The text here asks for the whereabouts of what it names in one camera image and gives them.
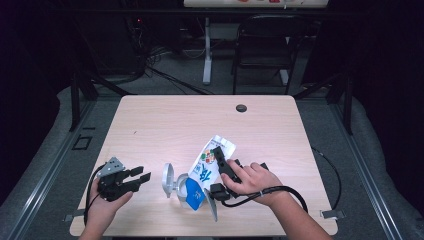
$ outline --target human hand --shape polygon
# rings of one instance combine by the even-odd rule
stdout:
[[[90,190],[90,203],[92,202],[92,204],[88,210],[87,224],[80,239],[99,239],[112,223],[118,209],[133,195],[133,192],[127,192],[115,201],[108,202],[100,196],[97,197],[98,185],[99,178],[96,178]]]
[[[234,160],[227,160],[228,165],[240,178],[241,183],[234,182],[227,174],[221,174],[222,182],[231,190],[238,194],[251,194],[264,190],[265,188],[282,186],[283,184],[275,174],[263,168],[258,163],[241,168]],[[257,197],[254,201],[271,207],[274,202],[278,202],[280,196],[287,196],[287,192],[277,191]]]

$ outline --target black wire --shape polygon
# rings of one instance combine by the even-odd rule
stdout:
[[[94,200],[100,195],[100,193],[93,199],[93,201],[90,203],[90,191],[91,191],[91,186],[93,185],[93,180],[94,177],[96,177],[96,174],[105,166],[106,164],[103,164],[102,166],[98,167],[96,169],[96,171],[93,172],[93,174],[91,175],[90,178],[90,182],[88,183],[88,187],[87,187],[87,194],[85,197],[85,210],[84,210],[84,225],[87,224],[87,219],[88,219],[88,210],[91,207],[91,204],[93,204]]]
[[[264,194],[268,194],[268,193],[272,193],[272,192],[276,192],[276,191],[286,191],[286,192],[293,194],[299,200],[300,204],[302,205],[303,210],[305,210],[305,212],[308,212],[308,206],[306,205],[306,202],[303,199],[302,195],[300,195],[299,192],[297,192],[296,190],[294,190],[293,188],[288,187],[288,186],[275,186],[275,187],[265,188],[261,192],[256,192],[256,193],[247,194],[247,195],[241,195],[241,196],[249,196],[249,197],[244,199],[243,201],[238,202],[238,203],[227,204],[225,201],[221,201],[221,203],[225,207],[238,207],[238,206],[245,204],[245,203],[247,203],[247,202],[249,202],[249,201],[251,201],[251,200],[253,200],[257,197],[260,197]]]
[[[203,89],[203,88],[199,88],[199,87],[193,86],[193,85],[191,85],[189,83],[186,83],[186,82],[183,82],[181,80],[178,80],[175,77],[170,76],[170,75],[168,75],[166,73],[163,73],[163,72],[161,72],[159,70],[156,70],[156,69],[154,69],[154,68],[152,68],[150,66],[147,66],[146,68],[150,69],[153,73],[157,74],[158,76],[161,76],[161,77],[167,79],[168,81],[178,83],[178,84],[180,84],[180,85],[182,85],[182,86],[184,86],[184,87],[186,87],[188,89],[191,89],[191,90],[193,90],[193,91],[195,91],[195,92],[197,92],[197,93],[199,93],[201,95],[213,94],[209,90],[206,90],[206,89]]]
[[[340,197],[342,195],[342,180],[340,179],[340,175],[339,172],[337,171],[336,167],[334,166],[334,164],[330,161],[330,159],[328,159],[322,152],[320,152],[318,149],[312,147],[312,150],[314,150],[316,153],[318,153],[319,155],[321,155],[321,157],[323,157],[325,160],[327,160],[328,164],[330,164],[330,166],[333,168],[334,172],[336,173],[337,176],[337,181],[339,183],[339,193],[337,194],[337,199],[334,202],[332,209],[336,209],[337,205],[339,204],[340,201]]]

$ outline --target black hole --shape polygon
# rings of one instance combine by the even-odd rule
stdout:
[[[246,112],[247,107],[246,107],[246,105],[239,104],[239,105],[236,106],[236,110],[237,110],[237,112]]]

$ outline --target black office chair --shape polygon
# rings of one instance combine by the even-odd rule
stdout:
[[[231,70],[233,94],[236,94],[238,68],[275,69],[276,73],[287,70],[285,94],[288,94],[298,48],[308,26],[309,22],[298,16],[255,15],[244,20],[238,28]]]

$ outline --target table leg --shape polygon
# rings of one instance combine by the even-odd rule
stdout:
[[[205,20],[205,67],[203,69],[203,84],[211,84],[211,71],[212,71],[212,53],[211,53],[211,37],[210,37],[210,23],[209,18]]]

